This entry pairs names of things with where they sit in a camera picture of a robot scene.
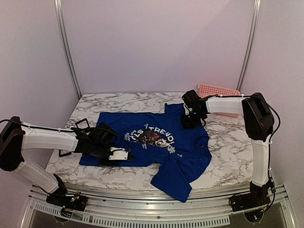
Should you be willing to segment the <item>sparkly flower brooch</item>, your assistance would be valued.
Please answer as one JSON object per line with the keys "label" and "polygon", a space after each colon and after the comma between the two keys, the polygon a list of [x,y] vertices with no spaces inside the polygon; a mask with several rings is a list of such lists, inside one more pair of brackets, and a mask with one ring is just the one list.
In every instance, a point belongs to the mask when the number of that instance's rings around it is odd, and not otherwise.
{"label": "sparkly flower brooch", "polygon": [[173,153],[176,152],[176,149],[175,149],[175,147],[173,147],[172,145],[169,145],[169,146],[167,147],[167,151],[169,152],[169,154],[173,154]]}

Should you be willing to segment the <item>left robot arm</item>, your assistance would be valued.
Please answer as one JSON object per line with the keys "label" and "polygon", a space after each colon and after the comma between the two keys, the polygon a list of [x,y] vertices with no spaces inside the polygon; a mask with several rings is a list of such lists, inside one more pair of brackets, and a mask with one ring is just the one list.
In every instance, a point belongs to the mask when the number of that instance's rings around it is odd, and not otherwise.
{"label": "left robot arm", "polygon": [[67,206],[71,197],[62,180],[39,165],[24,158],[26,149],[51,149],[67,153],[92,155],[107,161],[126,160],[128,152],[112,142],[116,133],[106,124],[95,128],[47,128],[23,123],[18,116],[1,120],[6,123],[0,133],[0,168],[13,171],[38,185],[60,206]]}

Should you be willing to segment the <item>blue printed t-shirt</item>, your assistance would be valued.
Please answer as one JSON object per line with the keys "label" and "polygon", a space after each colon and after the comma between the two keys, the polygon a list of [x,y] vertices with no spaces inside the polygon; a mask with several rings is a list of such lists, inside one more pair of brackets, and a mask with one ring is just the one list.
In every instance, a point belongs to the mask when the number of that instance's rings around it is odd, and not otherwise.
{"label": "blue printed t-shirt", "polygon": [[[204,128],[183,129],[180,116],[182,104],[165,104],[164,113],[101,112],[97,123],[105,122],[120,137],[117,147],[127,144],[134,158],[119,161],[118,167],[160,165],[151,185],[172,198],[186,202],[191,182],[199,178],[211,162],[209,136]],[[172,145],[176,152],[169,154]]]}

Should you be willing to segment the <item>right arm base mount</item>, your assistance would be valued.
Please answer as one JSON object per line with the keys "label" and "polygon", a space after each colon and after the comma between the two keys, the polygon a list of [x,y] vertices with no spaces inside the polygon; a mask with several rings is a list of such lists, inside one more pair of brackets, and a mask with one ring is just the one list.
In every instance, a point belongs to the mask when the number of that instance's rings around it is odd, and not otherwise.
{"label": "right arm base mount", "polygon": [[260,212],[265,213],[273,205],[276,197],[275,193],[275,188],[258,186],[257,188],[251,188],[249,193],[232,195],[228,203],[233,212],[262,207]]}

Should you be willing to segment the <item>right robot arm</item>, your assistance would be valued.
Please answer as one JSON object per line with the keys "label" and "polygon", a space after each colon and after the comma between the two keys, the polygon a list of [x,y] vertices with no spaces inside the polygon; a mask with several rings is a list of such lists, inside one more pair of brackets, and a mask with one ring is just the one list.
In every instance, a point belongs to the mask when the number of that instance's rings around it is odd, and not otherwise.
{"label": "right robot arm", "polygon": [[277,112],[265,101],[261,93],[252,95],[209,95],[201,98],[194,91],[183,96],[185,113],[180,117],[183,128],[203,127],[209,114],[235,114],[244,119],[245,130],[253,148],[253,176],[250,193],[246,195],[249,207],[263,201],[271,188],[270,153]]}

